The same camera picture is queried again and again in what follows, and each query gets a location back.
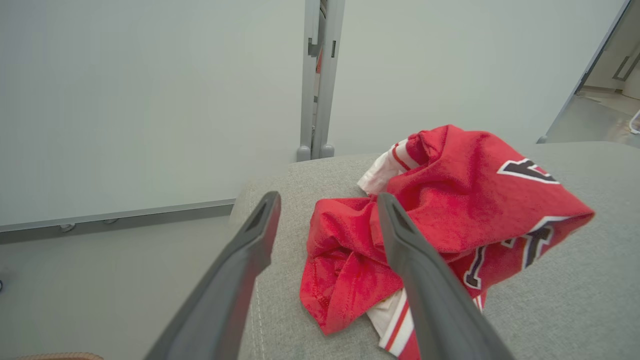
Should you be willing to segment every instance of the white board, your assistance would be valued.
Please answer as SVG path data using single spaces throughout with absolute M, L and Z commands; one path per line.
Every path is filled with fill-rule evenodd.
M 295 160 L 305 3 L 0 1 L 0 229 L 225 202 Z
M 454 124 L 535 143 L 624 3 L 348 0 L 327 142 L 382 152 Z

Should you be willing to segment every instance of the gray couch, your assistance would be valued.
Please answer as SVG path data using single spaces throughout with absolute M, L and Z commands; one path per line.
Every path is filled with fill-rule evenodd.
M 640 359 L 640 150 L 616 143 L 518 149 L 596 211 L 585 228 L 488 292 L 485 315 L 517 359 Z M 392 359 L 366 316 L 325 336 L 298 293 L 316 201 L 361 197 L 377 154 L 290 165 L 250 183 L 230 222 L 239 226 L 269 190 L 282 196 L 272 264 L 258 276 L 241 359 Z

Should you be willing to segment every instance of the crumpled red garment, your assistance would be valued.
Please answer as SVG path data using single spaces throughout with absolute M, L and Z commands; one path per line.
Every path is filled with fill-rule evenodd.
M 529 266 L 530 259 L 594 215 L 551 175 L 490 133 L 454 126 L 421 131 L 408 138 L 406 153 L 418 166 L 403 164 L 404 173 L 391 178 L 387 191 L 471 297 Z M 552 235 L 534 248 L 531 234 L 543 227 Z M 514 246 L 516 240 L 521 245 Z M 478 281 L 473 288 L 465 284 L 465 273 L 480 250 L 482 266 L 472 275 L 481 285 Z M 307 252 L 300 299 L 325 334 L 346 328 L 403 287 L 387 265 L 375 196 L 318 201 Z

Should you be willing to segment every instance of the red stripe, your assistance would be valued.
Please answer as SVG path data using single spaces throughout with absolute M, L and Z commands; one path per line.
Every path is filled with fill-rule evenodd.
M 400 327 L 402 326 L 402 322 L 404 321 L 404 316 L 406 315 L 407 311 L 409 311 L 409 302 L 405 301 L 404 306 L 402 307 L 402 312 L 400 313 L 400 317 L 396 322 L 396 327 L 394 328 L 394 331 L 391 333 L 391 337 L 389 338 L 389 341 L 387 342 L 387 346 L 385 347 L 386 351 L 391 350 L 391 346 L 393 346 L 394 341 L 396 340 L 396 336 L 400 331 Z
M 392 151 L 393 155 L 394 155 L 394 159 L 396 159 L 396 161 L 403 166 L 403 168 L 405 168 L 407 171 L 411 170 L 411 168 L 409 166 L 407 166 L 407 164 L 404 163 L 404 161 L 400 160 L 400 158 L 398 158 L 398 154 L 396 153 L 396 147 L 398 147 L 398 144 L 396 144 L 396 146 L 394 146 L 394 149 Z

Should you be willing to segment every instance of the gray upholstery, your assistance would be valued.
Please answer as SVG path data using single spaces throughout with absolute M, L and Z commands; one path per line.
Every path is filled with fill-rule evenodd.
M 640 357 L 640 151 L 615 143 L 519 147 L 596 210 L 587 227 L 525 272 L 489 290 L 486 317 L 517 359 Z M 269 190 L 282 195 L 272 264 L 256 280 L 241 359 L 391 359 L 366 317 L 326 337 L 301 305 L 309 220 L 317 200 L 358 197 L 377 155 L 295 163 L 286 176 L 247 185 L 231 214 L 239 226 Z

